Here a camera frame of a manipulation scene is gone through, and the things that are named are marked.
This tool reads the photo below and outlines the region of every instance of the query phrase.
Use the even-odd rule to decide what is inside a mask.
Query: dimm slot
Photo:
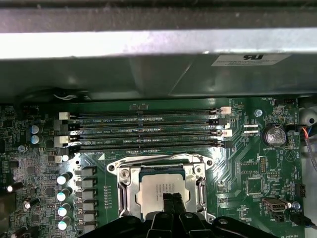
[[[197,109],[197,110],[157,110],[157,111],[128,111],[128,112],[103,112],[103,113],[89,113],[89,114],[79,114],[78,118],[89,118],[89,117],[108,117],[108,116],[119,116],[119,115],[127,115],[127,116],[138,116],[138,115],[179,115],[179,114],[205,114],[210,115],[211,111],[214,111],[216,109],[210,109],[210,110],[203,110],[203,109]]]
[[[173,143],[155,143],[155,144],[126,144],[126,145],[91,145],[91,146],[80,146],[79,150],[104,150],[104,149],[124,149],[124,148],[131,148],[131,149],[142,149],[142,148],[161,148],[161,147],[171,147],[171,146],[204,146],[208,145],[210,147],[217,146],[216,140],[215,141],[191,141],[191,142],[173,142]]]
[[[182,136],[139,136],[129,138],[111,138],[111,139],[79,139],[71,142],[70,146],[90,146],[90,145],[116,145],[116,144],[151,144],[151,143],[179,143],[192,141],[209,141],[210,134],[204,135],[182,135]]]
[[[138,149],[138,148],[122,148],[122,149],[102,149],[102,150],[79,150],[77,153],[82,153],[82,154],[102,154],[102,153],[110,153],[110,154],[116,154],[116,153],[124,153],[124,152],[129,152],[133,151],[131,154],[143,154],[143,153],[157,153],[157,152],[168,152],[169,154],[176,153],[178,150],[181,152],[184,151],[197,151],[201,149],[208,149],[211,148],[210,145],[184,145],[184,146],[165,146],[165,147],[159,147],[159,148],[146,148],[146,149]]]
[[[165,136],[165,135],[202,135],[206,134],[206,131],[165,131],[165,132],[132,132],[122,134],[88,134],[80,135],[80,138],[114,138],[114,137],[133,137],[133,136]]]
[[[95,124],[95,123],[153,123],[153,122],[180,122],[180,121],[208,121],[211,117],[209,115],[199,116],[175,116],[175,117],[104,117],[104,118],[89,118],[76,119],[75,124]]]
[[[162,126],[123,126],[123,127],[85,127],[71,131],[70,135],[90,135],[90,134],[114,134],[114,133],[150,133],[150,132],[176,132],[176,131],[204,131],[210,130],[208,123],[188,124],[188,125],[162,125]]]
[[[75,124],[75,121],[70,121],[69,125]],[[178,120],[178,121],[143,121],[143,122],[107,122],[107,123],[88,123],[88,124],[79,124],[82,128],[87,127],[109,127],[109,126],[155,126],[155,125],[187,125],[194,123],[209,123],[209,125],[226,125],[226,119],[195,119],[195,120]]]

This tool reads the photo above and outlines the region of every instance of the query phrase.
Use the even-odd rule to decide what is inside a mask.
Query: cable
[[[302,130],[304,131],[304,134],[305,134],[305,142],[306,142],[306,146],[307,146],[308,156],[313,164],[314,169],[317,172],[317,161],[314,157],[312,145],[311,145],[311,142],[309,141],[309,136],[308,136],[307,130],[305,127],[302,127]]]
[[[305,138],[308,138],[309,136],[308,136],[308,132],[307,132],[306,128],[302,127],[302,130],[304,131]]]

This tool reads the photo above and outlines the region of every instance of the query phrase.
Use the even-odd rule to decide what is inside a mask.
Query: white label
[[[272,54],[272,55],[223,55],[219,56],[212,66],[259,66],[273,65],[291,55]]]

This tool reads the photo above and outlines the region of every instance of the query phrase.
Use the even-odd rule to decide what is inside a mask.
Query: microchip
[[[5,153],[5,140],[0,140],[0,153]]]
[[[55,156],[48,156],[48,162],[55,162]]]
[[[52,188],[52,187],[47,188],[46,195],[55,195],[54,188]]]
[[[4,127],[13,127],[13,121],[12,120],[5,120],[3,122]]]
[[[40,220],[39,215],[32,215],[32,222],[38,222]]]
[[[18,168],[19,162],[17,160],[10,161],[9,166],[10,166],[10,168],[13,168],[13,169]]]
[[[28,167],[26,170],[28,175],[35,174],[35,167]]]
[[[142,177],[136,200],[141,204],[143,217],[150,212],[163,210],[164,193],[180,193],[183,201],[189,200],[189,192],[185,189],[185,180],[181,174],[155,174]]]
[[[247,194],[259,195],[262,194],[263,185],[261,178],[248,178],[247,179]]]

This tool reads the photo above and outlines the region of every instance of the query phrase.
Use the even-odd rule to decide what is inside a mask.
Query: ram slot
[[[71,142],[69,146],[85,145],[121,145],[121,144],[151,144],[151,143],[181,143],[190,141],[209,141],[210,133],[203,135],[182,135],[182,136],[137,136],[137,137],[120,137],[120,138],[101,138],[101,139],[79,139]]]

